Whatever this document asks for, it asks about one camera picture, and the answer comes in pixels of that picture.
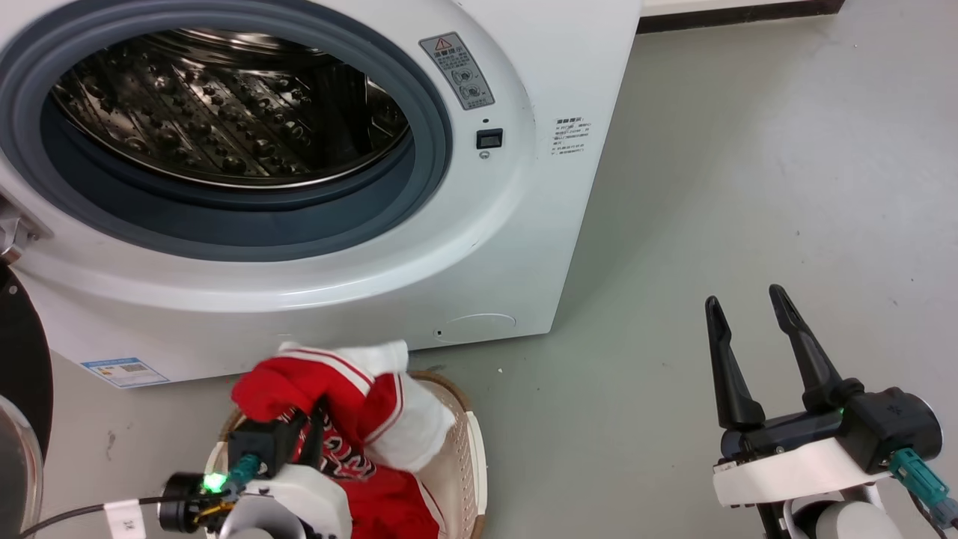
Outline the small printed text label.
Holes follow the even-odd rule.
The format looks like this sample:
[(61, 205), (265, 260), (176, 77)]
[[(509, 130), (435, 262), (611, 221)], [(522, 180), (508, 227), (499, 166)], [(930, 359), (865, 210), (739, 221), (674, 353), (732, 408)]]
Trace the small printed text label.
[(581, 116), (555, 119), (549, 143), (551, 156), (582, 153), (588, 146), (592, 123)]

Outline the black glass washer door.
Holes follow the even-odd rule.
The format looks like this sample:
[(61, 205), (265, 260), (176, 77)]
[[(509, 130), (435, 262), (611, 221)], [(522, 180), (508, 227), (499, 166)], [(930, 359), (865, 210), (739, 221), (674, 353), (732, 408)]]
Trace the black glass washer door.
[(27, 290), (0, 262), (0, 539), (38, 519), (52, 430), (52, 361)]

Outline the cream perforated laundry basket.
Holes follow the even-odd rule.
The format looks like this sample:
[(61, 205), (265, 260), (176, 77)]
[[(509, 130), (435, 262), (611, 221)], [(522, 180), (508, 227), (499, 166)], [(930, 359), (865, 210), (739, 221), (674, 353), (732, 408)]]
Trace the cream perforated laundry basket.
[[(455, 383), (429, 371), (411, 377), (451, 410), (454, 426), (442, 449), (418, 471), (421, 494), (438, 517), (441, 539), (481, 539), (488, 506), (488, 469), (481, 427), (468, 397)], [(236, 514), (226, 519), (224, 532), (206, 539), (230, 539), (241, 528), (263, 524), (278, 536), (294, 537), (294, 517), (328, 526), (338, 539), (350, 539), (348, 499), (335, 481), (307, 466), (287, 464), (274, 478), (254, 480), (239, 499)]]

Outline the grey warning sticker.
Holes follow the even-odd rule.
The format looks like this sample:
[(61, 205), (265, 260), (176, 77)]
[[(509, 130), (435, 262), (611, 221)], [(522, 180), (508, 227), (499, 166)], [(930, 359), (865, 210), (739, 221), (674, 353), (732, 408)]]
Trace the grey warning sticker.
[(495, 103), (492, 89), (476, 62), (475, 56), (458, 33), (434, 35), (418, 41), (451, 86), (462, 109), (473, 110)]

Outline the white front-load washing machine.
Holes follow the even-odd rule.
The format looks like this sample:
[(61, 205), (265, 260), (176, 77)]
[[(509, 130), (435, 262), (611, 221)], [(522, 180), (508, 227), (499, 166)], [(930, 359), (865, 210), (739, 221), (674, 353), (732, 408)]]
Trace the white front-load washing machine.
[[(0, 0), (0, 51), (24, 24), (69, 2)], [(435, 328), (470, 314), (516, 318), (509, 338), (551, 330), (643, 0), (312, 2), (384, 35), (435, 83), (453, 130), (439, 188), (409, 219), (353, 248), (203, 261), (79, 224), (38, 198), (0, 149), (0, 197), (49, 235), (11, 266), (52, 352), (82, 369), (137, 358), (178, 383), (250, 371), (285, 342), (454, 345), (436, 341)], [(452, 31), (494, 105), (463, 109), (418, 45)], [(575, 116), (592, 123), (585, 151), (551, 156), (555, 119)], [(477, 150), (476, 132), (494, 127), (503, 146)]]

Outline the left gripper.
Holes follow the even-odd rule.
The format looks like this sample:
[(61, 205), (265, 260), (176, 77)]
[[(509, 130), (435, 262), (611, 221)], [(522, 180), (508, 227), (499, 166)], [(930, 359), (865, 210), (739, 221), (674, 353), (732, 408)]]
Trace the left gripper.
[[(309, 413), (302, 441), (302, 464), (305, 466), (323, 468), (328, 422), (326, 401), (318, 401)], [(259, 474), (254, 480), (273, 478), (290, 461), (300, 426), (300, 418), (270, 423), (233, 419), (220, 433), (201, 473), (174, 473), (165, 482), (162, 501), (157, 505), (160, 528), (182, 535), (191, 535), (198, 530), (209, 535), (219, 533), (252, 482), (239, 495), (225, 489), (231, 465), (244, 454), (254, 454), (261, 460)]]

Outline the round filter cover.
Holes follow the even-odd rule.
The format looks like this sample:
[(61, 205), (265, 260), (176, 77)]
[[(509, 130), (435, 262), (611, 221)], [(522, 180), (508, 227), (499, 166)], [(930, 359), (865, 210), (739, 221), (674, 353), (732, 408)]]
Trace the round filter cover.
[(482, 313), (463, 315), (435, 328), (433, 337), (442, 344), (472, 344), (509, 338), (516, 327), (516, 318), (506, 314)]

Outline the black baseboard strip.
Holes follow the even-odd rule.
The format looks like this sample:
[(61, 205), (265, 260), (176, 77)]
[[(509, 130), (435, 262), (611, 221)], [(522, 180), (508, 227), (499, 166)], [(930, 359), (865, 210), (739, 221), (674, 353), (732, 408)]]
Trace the black baseboard strip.
[(637, 34), (835, 15), (846, 0), (643, 0)]

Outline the grey rubber door gasket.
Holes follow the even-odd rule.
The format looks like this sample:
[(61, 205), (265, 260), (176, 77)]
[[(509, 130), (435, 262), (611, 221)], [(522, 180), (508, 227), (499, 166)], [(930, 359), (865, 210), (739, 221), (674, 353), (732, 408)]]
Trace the grey rubber door gasket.
[[(115, 156), (52, 101), (59, 76), (86, 55), (175, 28), (269, 34), (328, 52), (386, 89), (408, 136), (340, 180), (226, 189)], [(444, 180), (453, 130), (439, 89), (408, 52), (312, 0), (72, 0), (24, 24), (0, 51), (0, 149), (38, 198), (96, 232), (164, 255), (259, 263), (330, 255), (396, 228)]]

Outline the blue white energy label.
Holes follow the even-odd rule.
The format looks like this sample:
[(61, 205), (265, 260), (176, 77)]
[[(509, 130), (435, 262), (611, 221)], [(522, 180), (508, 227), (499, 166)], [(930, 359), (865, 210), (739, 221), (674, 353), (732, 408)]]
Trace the blue white energy label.
[(137, 358), (105, 359), (82, 362), (81, 366), (116, 388), (144, 388), (169, 383), (170, 380)]

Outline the stainless steel washing machine drum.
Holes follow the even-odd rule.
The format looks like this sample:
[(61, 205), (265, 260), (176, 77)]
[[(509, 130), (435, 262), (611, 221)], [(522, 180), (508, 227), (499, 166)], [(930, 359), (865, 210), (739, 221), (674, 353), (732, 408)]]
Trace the stainless steel washing machine drum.
[(175, 28), (86, 55), (52, 101), (80, 133), (175, 180), (242, 190), (314, 186), (366, 170), (409, 133), (379, 83), (274, 35)]

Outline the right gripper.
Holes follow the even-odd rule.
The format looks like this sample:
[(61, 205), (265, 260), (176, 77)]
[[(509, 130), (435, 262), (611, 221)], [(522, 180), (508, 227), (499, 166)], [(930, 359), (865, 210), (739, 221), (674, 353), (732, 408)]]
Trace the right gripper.
[(793, 348), (805, 410), (826, 413), (790, 414), (763, 426), (763, 407), (740, 372), (719, 298), (708, 297), (716, 416), (739, 443), (739, 450), (714, 468), (719, 504), (773, 504), (860, 487), (888, 477), (893, 454), (903, 449), (925, 460), (938, 457), (941, 424), (923, 399), (899, 388), (865, 393), (858, 379), (843, 379), (784, 287), (770, 285), (769, 298)]

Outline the silver metal door hinge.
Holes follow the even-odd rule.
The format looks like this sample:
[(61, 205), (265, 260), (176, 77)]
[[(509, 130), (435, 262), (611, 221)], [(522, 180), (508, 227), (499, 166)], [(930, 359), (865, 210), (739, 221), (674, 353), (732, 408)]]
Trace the silver metal door hinge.
[(26, 211), (0, 197), (0, 264), (13, 265), (27, 248), (48, 236)]

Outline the red white varsity jacket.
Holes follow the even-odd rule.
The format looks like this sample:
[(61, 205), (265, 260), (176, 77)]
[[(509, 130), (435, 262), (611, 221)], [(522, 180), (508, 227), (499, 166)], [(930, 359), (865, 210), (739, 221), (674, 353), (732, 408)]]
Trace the red white varsity jacket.
[(266, 423), (326, 401), (322, 472), (345, 491), (352, 539), (441, 539), (418, 471), (455, 424), (450, 409), (408, 373), (405, 341), (322, 350), (285, 342), (236, 383), (233, 402)]

